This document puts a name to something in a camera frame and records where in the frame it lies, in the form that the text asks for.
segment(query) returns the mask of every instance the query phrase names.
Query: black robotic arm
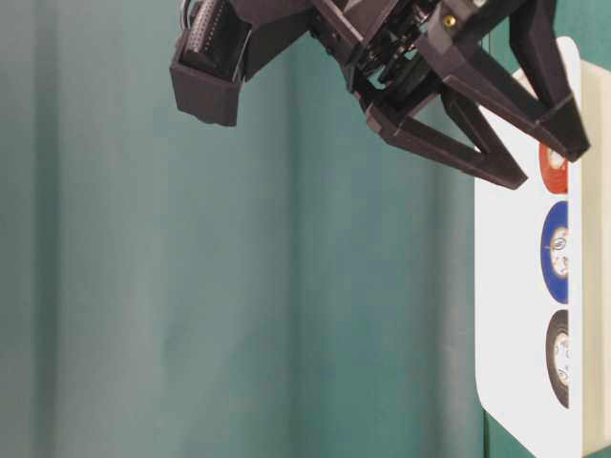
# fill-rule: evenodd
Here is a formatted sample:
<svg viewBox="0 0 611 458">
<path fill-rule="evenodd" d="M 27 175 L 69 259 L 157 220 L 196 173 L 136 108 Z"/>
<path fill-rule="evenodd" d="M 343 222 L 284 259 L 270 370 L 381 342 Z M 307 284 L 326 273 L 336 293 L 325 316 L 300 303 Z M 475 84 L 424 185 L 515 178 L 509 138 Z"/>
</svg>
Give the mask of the black robotic arm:
<svg viewBox="0 0 611 458">
<path fill-rule="evenodd" d="M 242 83 L 309 31 L 388 144 L 515 189 L 527 177 L 478 104 L 571 161 L 589 147 L 555 13 L 556 0 L 184 0 L 171 73 L 180 110 L 234 126 Z M 537 97 L 480 46 L 507 17 Z M 438 95 L 477 149 L 415 119 Z"/>
</svg>

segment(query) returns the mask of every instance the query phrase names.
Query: blue wheel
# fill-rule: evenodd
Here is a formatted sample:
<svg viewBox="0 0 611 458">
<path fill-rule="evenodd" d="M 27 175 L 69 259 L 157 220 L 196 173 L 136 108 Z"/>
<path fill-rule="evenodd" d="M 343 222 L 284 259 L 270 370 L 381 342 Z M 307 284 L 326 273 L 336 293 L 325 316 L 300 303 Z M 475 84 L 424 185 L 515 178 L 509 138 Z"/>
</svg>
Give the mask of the blue wheel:
<svg viewBox="0 0 611 458">
<path fill-rule="evenodd" d="M 541 235 L 541 269 L 552 297 L 560 303 L 569 301 L 568 203 L 552 207 Z"/>
</svg>

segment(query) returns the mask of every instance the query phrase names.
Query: black plastic part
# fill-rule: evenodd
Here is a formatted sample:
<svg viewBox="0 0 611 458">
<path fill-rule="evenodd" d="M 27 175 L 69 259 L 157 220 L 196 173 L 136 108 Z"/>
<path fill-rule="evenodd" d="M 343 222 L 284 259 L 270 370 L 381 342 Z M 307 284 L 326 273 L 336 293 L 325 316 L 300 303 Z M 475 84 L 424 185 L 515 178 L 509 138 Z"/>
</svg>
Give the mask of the black plastic part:
<svg viewBox="0 0 611 458">
<path fill-rule="evenodd" d="M 482 155 L 412 117 L 392 119 L 372 105 L 367 110 L 369 127 L 390 146 L 454 167 L 469 175 L 494 180 L 479 170 Z"/>
<path fill-rule="evenodd" d="M 235 79 L 250 25 L 227 0 L 204 0 L 191 25 L 181 61 L 227 81 Z"/>
<path fill-rule="evenodd" d="M 479 164 L 482 172 L 510 189 L 517 189 L 528 179 L 472 100 L 451 88 L 441 93 L 441 99 L 448 116 L 483 155 Z"/>
<path fill-rule="evenodd" d="M 244 57 L 244 77 L 252 78 L 277 55 L 297 41 L 310 26 L 313 10 L 305 10 L 256 29 Z"/>
<path fill-rule="evenodd" d="M 188 31 L 182 35 L 170 68 L 179 110 L 206 123 L 235 126 L 242 78 L 226 81 L 184 65 L 181 59 L 188 36 Z"/>
<path fill-rule="evenodd" d="M 563 155 L 575 161 L 589 142 L 556 44 L 555 16 L 556 0 L 523 5 L 511 17 L 510 41 L 538 99 L 550 109 L 540 120 L 542 130 L 553 133 Z"/>
<path fill-rule="evenodd" d="M 331 0 L 312 0 L 312 4 L 317 11 L 311 23 L 312 36 L 341 66 L 349 65 L 363 49 L 363 35 Z"/>
<path fill-rule="evenodd" d="M 382 3 L 378 0 L 347 2 L 343 15 L 350 25 L 363 36 L 363 44 L 366 46 L 398 3 L 398 0 L 388 0 Z"/>
<path fill-rule="evenodd" d="M 265 24 L 276 22 L 288 16 L 312 8 L 311 0 L 228 0 L 236 13 L 258 29 Z"/>
</svg>

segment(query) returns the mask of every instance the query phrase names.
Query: black tire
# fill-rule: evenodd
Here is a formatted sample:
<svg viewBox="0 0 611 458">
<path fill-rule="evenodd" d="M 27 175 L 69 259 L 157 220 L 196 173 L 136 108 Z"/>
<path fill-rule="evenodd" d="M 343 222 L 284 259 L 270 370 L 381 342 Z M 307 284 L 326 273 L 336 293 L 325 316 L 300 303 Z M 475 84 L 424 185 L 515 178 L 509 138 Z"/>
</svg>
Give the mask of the black tire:
<svg viewBox="0 0 611 458">
<path fill-rule="evenodd" d="M 563 346 L 562 342 L 563 336 L 566 336 L 567 342 L 565 346 Z M 568 370 L 565 371 L 568 367 L 557 367 L 556 352 L 558 348 L 564 348 L 566 350 L 566 358 L 568 359 L 568 336 L 569 313 L 567 310 L 560 310 L 554 314 L 547 328 L 545 354 L 547 360 L 547 373 L 550 377 L 552 389 L 560 403 L 566 408 L 569 408 L 569 372 Z"/>
</svg>

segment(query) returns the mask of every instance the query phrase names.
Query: circular image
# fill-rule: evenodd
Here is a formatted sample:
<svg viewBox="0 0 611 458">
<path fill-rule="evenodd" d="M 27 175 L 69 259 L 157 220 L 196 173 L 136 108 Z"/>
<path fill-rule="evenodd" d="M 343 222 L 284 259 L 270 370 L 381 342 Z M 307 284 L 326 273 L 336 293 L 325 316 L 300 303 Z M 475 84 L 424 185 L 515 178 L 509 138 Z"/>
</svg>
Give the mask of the circular image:
<svg viewBox="0 0 611 458">
<path fill-rule="evenodd" d="M 552 207 L 541 235 L 541 269 L 550 294 L 560 303 L 568 303 L 568 203 Z"/>
<path fill-rule="evenodd" d="M 545 342 L 547 373 L 550 376 L 552 389 L 560 403 L 569 407 L 569 314 L 560 310 L 554 314 L 547 328 Z"/>
<path fill-rule="evenodd" d="M 569 163 L 564 157 L 541 144 L 538 162 L 545 187 L 552 194 L 566 194 L 569 191 Z"/>
</svg>

